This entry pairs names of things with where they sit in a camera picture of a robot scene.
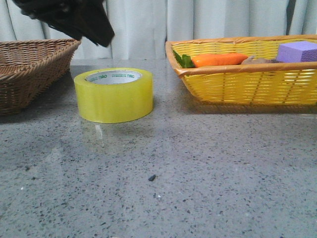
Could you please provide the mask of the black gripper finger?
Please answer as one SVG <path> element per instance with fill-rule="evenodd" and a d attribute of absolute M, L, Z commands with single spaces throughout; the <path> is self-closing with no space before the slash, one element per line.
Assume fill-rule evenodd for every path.
<path fill-rule="evenodd" d="M 76 0 L 73 23 L 82 37 L 108 47 L 115 36 L 102 0 Z"/>
<path fill-rule="evenodd" d="M 97 9 L 95 0 L 15 0 L 23 15 L 37 19 L 73 39 L 88 38 L 96 43 L 88 17 Z"/>

